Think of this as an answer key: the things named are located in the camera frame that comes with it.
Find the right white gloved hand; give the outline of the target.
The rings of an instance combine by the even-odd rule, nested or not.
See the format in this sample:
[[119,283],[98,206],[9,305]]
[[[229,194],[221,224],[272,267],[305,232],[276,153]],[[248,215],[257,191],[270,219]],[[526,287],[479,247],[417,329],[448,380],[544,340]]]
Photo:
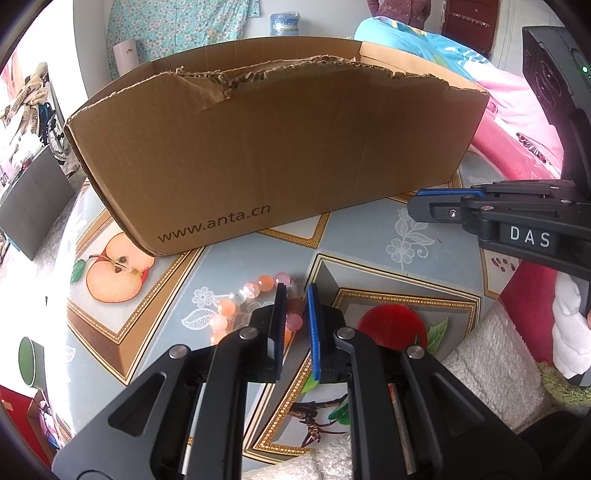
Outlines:
[[570,275],[558,272],[552,313],[552,359],[555,368],[570,380],[590,368],[590,326],[581,312],[579,286]]

